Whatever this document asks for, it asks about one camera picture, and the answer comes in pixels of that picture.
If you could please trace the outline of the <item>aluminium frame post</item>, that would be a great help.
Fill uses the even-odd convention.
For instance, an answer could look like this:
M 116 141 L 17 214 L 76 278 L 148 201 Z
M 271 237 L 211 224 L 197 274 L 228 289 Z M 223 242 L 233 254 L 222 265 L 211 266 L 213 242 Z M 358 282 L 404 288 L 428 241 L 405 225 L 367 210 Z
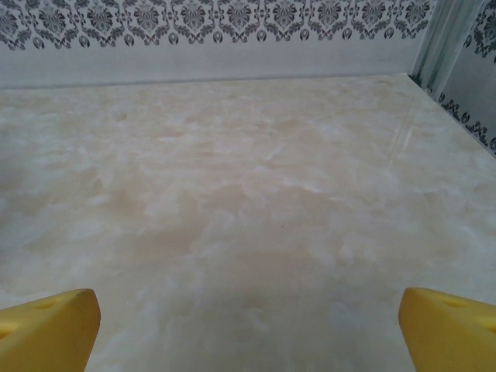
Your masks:
M 486 0 L 437 0 L 410 78 L 436 97 L 446 85 Z

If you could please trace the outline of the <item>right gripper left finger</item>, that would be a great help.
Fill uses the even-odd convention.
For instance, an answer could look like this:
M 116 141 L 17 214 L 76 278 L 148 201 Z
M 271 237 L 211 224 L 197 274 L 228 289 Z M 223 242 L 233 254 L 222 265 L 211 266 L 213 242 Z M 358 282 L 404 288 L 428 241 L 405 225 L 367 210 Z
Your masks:
M 100 321 L 87 288 L 0 309 L 0 372 L 84 372 Z

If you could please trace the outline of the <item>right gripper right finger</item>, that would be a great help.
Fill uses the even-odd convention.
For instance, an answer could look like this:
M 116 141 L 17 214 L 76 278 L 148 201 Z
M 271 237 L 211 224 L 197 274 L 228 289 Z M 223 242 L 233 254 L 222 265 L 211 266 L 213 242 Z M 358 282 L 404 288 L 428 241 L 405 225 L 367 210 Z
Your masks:
M 496 305 L 407 288 L 398 321 L 416 372 L 496 372 Z

